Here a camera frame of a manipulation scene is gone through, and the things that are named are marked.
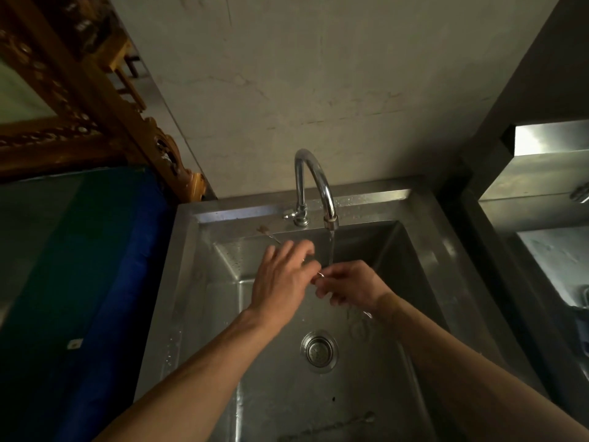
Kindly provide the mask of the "person's left hand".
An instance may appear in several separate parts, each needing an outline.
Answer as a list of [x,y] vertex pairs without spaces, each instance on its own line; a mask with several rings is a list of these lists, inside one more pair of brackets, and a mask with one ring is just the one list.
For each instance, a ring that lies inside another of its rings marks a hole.
[[314,244],[310,240],[287,240],[281,246],[269,245],[255,276],[248,310],[256,323],[271,337],[276,336],[294,317],[304,295],[298,295],[300,267],[317,267]]

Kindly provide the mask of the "person's right hand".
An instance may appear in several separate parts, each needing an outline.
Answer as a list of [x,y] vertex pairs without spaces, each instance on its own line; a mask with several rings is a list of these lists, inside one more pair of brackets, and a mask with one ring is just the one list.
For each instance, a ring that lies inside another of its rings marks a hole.
[[362,260],[339,262],[343,265],[343,278],[335,281],[321,279],[316,295],[329,297],[332,306],[350,304],[373,317],[391,316],[397,311],[399,297],[387,286],[376,272]]

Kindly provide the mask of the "thin wire cleaning brush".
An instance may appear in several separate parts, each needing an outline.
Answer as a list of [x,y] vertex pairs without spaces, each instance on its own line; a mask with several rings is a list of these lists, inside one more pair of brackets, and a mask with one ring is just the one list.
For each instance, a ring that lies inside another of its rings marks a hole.
[[[256,231],[266,237],[269,237],[270,239],[272,239],[278,246],[283,245],[283,243],[275,236],[271,233],[271,231],[269,230],[268,227],[261,225],[259,227],[256,228]],[[314,276],[314,280],[316,279],[324,279],[325,276],[324,274],[322,274],[321,272],[317,272]]]

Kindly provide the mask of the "person's left forearm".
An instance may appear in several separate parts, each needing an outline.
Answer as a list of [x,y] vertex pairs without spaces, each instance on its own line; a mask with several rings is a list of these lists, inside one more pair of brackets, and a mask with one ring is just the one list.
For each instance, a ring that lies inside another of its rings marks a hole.
[[93,442],[206,442],[244,373],[293,315],[277,308],[241,312]]

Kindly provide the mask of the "person's right forearm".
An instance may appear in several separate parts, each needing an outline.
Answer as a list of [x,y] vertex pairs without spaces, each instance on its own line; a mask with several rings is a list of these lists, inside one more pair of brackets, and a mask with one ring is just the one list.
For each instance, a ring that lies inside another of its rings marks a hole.
[[391,326],[414,365],[475,442],[589,442],[589,429],[477,353],[392,291],[372,313]]

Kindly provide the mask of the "round metal drain strainer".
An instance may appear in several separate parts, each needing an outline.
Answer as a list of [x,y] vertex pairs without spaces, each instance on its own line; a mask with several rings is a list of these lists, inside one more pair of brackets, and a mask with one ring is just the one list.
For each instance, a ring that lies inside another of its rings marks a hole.
[[300,354],[313,372],[327,374],[338,363],[339,347],[328,331],[318,329],[303,337],[300,343]]

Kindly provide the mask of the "chrome gooseneck faucet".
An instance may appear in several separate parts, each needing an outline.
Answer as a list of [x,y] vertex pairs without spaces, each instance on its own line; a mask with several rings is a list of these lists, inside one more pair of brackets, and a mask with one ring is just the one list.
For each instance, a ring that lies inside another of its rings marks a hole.
[[339,227],[339,217],[336,213],[335,201],[329,182],[320,163],[316,157],[305,148],[299,149],[296,152],[294,160],[297,197],[296,207],[294,210],[285,211],[283,219],[291,220],[296,226],[301,228],[307,227],[309,224],[305,197],[305,167],[307,167],[319,191],[319,197],[323,207],[323,221],[325,228],[329,231],[335,231]]

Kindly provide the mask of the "stainless steel sink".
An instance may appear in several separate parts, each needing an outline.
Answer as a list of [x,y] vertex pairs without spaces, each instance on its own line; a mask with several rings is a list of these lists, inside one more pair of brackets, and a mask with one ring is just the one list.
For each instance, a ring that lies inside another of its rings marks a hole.
[[[250,304],[254,276],[272,239],[308,239],[315,258],[364,260],[401,298],[494,363],[547,396],[527,357],[446,220],[416,178],[332,188],[339,228],[325,229],[316,188],[306,190],[309,225],[284,220],[296,194],[276,192],[180,205],[135,401],[211,341]],[[339,347],[327,374],[300,354],[303,337],[324,329]],[[376,414],[372,424],[303,438],[322,441],[435,441],[464,437],[431,387],[416,375],[385,327],[351,306],[331,306],[311,285],[294,318],[244,374],[214,429],[216,442],[279,436]]]

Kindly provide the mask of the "long utensil in sink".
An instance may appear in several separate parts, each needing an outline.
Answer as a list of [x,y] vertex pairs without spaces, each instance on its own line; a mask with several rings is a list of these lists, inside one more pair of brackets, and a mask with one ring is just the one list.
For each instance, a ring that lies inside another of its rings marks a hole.
[[373,411],[368,411],[362,416],[353,417],[346,421],[338,421],[324,426],[307,428],[297,433],[279,436],[276,442],[298,442],[303,438],[314,437],[325,432],[342,430],[355,425],[372,424],[375,421],[376,414]]

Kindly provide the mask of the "blue tarp cover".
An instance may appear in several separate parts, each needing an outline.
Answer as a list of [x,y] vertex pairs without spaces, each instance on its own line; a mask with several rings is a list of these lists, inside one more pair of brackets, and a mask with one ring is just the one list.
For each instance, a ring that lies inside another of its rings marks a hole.
[[0,185],[0,442],[91,442],[131,406],[173,218],[144,167]]

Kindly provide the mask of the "carved wooden frame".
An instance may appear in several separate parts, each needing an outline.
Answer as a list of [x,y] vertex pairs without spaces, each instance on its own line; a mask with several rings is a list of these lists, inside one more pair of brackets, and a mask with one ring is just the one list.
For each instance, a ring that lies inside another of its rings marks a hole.
[[146,165],[178,203],[207,182],[131,81],[131,41],[110,0],[0,0],[0,183]]

